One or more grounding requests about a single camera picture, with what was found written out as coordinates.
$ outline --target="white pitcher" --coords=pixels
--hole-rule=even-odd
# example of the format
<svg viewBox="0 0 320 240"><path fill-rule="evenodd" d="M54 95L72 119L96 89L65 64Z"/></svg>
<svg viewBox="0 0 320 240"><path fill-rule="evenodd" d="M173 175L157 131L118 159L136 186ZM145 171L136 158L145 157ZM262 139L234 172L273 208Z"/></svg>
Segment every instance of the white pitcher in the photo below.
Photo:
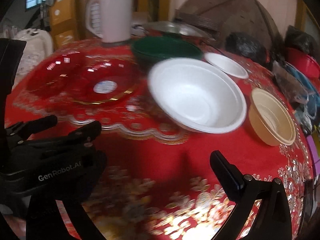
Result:
<svg viewBox="0 0 320 240"><path fill-rule="evenodd" d="M91 24L90 8L94 3L100 5L101 33L97 33ZM131 38L133 0L90 0L86 9L86 28L102 38L106 46L127 41Z"/></svg>

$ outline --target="metal screw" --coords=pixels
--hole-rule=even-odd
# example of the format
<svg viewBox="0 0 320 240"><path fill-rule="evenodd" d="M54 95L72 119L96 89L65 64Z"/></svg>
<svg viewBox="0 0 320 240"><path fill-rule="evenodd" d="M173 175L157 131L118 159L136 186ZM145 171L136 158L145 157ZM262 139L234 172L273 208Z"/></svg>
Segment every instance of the metal screw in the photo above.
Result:
<svg viewBox="0 0 320 240"><path fill-rule="evenodd" d="M84 147L91 147L93 144L92 143L85 143L83 146Z"/></svg>
<svg viewBox="0 0 320 240"><path fill-rule="evenodd" d="M244 177L244 179L247 180L247 181L253 180L253 177L252 177L250 174L245 174L243 177Z"/></svg>
<svg viewBox="0 0 320 240"><path fill-rule="evenodd" d="M275 183L280 185L282 183L282 181L279 178L275 178Z"/></svg>

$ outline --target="small white plate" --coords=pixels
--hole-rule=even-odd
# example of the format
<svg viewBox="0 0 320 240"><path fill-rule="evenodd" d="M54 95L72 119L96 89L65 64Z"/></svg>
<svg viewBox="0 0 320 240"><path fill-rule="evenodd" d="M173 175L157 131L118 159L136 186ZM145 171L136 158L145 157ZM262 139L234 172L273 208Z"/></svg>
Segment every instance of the small white plate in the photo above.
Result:
<svg viewBox="0 0 320 240"><path fill-rule="evenodd" d="M247 71L242 66L240 66L234 60L225 57L221 54L208 52L204 54L204 58L211 65L215 66L216 68L219 68L224 73L230 76L240 79L247 79L249 77Z"/></svg>
<svg viewBox="0 0 320 240"><path fill-rule="evenodd" d="M246 117L247 104L235 82L200 60L161 61L151 69L148 86L158 105L188 130L227 133Z"/></svg>

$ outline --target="purple object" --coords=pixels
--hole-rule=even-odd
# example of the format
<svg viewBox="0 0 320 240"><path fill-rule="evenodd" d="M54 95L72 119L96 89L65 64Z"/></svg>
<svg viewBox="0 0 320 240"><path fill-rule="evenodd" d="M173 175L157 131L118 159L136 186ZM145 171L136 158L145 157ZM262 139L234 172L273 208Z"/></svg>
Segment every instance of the purple object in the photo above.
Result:
<svg viewBox="0 0 320 240"><path fill-rule="evenodd" d="M318 151L316 149L315 142L313 141L313 138L311 135L307 137L307 143L308 143L309 150L311 152L313 173L314 173L314 176L317 176L318 174L320 174L320 159L318 156Z"/></svg>

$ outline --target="green bowl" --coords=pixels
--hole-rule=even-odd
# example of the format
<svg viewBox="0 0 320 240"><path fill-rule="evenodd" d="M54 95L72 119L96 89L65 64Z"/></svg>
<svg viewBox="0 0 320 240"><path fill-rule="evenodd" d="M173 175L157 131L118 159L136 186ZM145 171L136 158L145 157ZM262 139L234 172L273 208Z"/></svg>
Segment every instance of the green bowl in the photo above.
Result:
<svg viewBox="0 0 320 240"><path fill-rule="evenodd" d="M136 40L131 51L143 70L150 69L155 63L174 57L202 59L203 53L197 46L166 36L148 36Z"/></svg>

